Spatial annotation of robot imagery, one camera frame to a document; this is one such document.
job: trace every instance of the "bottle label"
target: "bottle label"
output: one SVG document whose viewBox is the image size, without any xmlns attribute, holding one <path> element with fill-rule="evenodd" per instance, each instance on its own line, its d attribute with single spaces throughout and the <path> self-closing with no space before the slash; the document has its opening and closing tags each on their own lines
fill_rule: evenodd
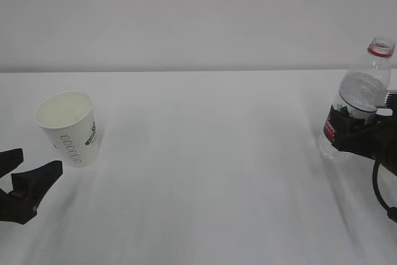
<svg viewBox="0 0 397 265">
<path fill-rule="evenodd" d="M 352 105 L 347 103 L 338 92 L 336 94 L 334 103 L 332 104 L 329 110 L 327 120 L 325 121 L 324 124 L 324 134 L 327 137 L 327 139 L 332 143 L 334 142 L 335 135 L 337 133 L 335 131 L 335 128 L 332 126 L 332 123 L 329 121 L 329 119 L 331 118 L 331 112 L 333 110 L 337 110 L 356 119 L 365 119 L 365 123 L 371 122 L 377 113 L 375 110 L 373 112 L 368 112 L 353 107 Z"/>
</svg>

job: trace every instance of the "cup rim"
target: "cup rim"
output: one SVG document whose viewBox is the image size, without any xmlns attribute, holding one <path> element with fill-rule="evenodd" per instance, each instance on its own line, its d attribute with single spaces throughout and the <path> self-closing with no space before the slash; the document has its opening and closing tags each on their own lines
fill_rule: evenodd
<svg viewBox="0 0 397 265">
<path fill-rule="evenodd" d="M 49 127 L 49 126 L 46 126 L 46 125 L 42 125 L 42 124 L 37 120 L 37 112 L 38 112 L 39 108 L 40 108 L 44 103 L 46 103 L 47 101 L 49 101 L 50 99 L 53 99 L 54 97 L 57 97 L 57 96 L 59 96 L 59 95 L 61 95 L 61 94 L 64 94 L 64 93 L 77 93 L 77 94 L 80 94 L 80 95 L 82 95 L 82 96 L 86 96 L 86 97 L 89 99 L 89 109 L 88 109 L 88 111 L 87 111 L 82 117 L 80 117 L 80 118 L 77 119 L 76 121 L 71 122 L 70 124 L 67 124 L 67 125 L 62 125 L 62 126 L 60 126 L 60 127 Z M 39 105 L 38 105 L 38 106 L 36 107 L 36 109 L 35 109 L 35 112 L 34 112 L 34 115 L 33 115 L 33 119 L 34 119 L 34 121 L 36 122 L 36 124 L 37 124 L 39 127 L 42 127 L 42 128 L 48 129 L 48 130 L 59 130 L 59 129 L 62 129 L 62 128 L 71 127 L 72 125 L 75 125 L 76 123 L 82 121 L 82 119 L 86 118 L 87 115 L 88 115 L 91 111 L 92 111 L 92 101 L 91 101 L 91 98 L 90 98 L 87 94 L 85 94 L 85 93 L 83 93 L 83 92 L 81 92 L 81 91 L 77 91 L 77 90 L 61 91 L 61 92 L 58 92 L 58 93 L 56 93 L 56 94 L 53 94 L 52 96 L 48 96 L 48 97 L 47 97 L 46 99 L 44 99 L 41 103 L 39 103 Z"/>
</svg>

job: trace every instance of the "printed logo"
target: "printed logo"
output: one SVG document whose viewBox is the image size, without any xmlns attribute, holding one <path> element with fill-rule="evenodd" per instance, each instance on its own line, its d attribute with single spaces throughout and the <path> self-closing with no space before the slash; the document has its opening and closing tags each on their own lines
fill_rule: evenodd
<svg viewBox="0 0 397 265">
<path fill-rule="evenodd" d="M 61 136 L 61 141 L 63 145 L 65 146 L 65 149 L 69 153 L 69 158 L 75 163 L 81 163 L 81 156 L 76 150 L 76 147 L 74 147 L 73 142 L 70 140 L 70 137 L 68 135 L 63 135 Z"/>
<path fill-rule="evenodd" d="M 95 139 L 97 136 L 97 132 L 96 132 L 96 128 L 95 128 L 95 121 L 92 122 L 90 131 L 91 131 L 90 136 L 89 136 L 88 140 L 86 141 L 86 146 L 93 144 L 95 142 Z"/>
</svg>

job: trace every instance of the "robotic arm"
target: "robotic arm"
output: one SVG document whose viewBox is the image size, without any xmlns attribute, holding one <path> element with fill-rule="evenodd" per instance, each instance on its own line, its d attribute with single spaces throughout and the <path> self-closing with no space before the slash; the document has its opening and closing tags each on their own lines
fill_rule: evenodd
<svg viewBox="0 0 397 265">
<path fill-rule="evenodd" d="M 332 111 L 329 121 L 335 128 L 332 145 L 339 151 L 374 159 L 372 185 L 375 195 L 387 211 L 388 217 L 397 223 L 397 208 L 389 207 L 383 200 L 378 188 L 378 170 L 382 164 L 397 176 L 397 91 L 380 94 L 375 105 L 393 111 L 392 116 L 376 115 L 370 124 L 363 119 L 354 119 L 348 115 Z"/>
</svg>

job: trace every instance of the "white wall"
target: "white wall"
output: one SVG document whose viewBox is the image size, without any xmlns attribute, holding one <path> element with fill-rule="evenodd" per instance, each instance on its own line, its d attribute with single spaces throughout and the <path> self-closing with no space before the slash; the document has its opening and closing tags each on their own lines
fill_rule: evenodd
<svg viewBox="0 0 397 265">
<path fill-rule="evenodd" d="M 0 71 L 340 68 L 397 0 L 0 0 Z"/>
</svg>

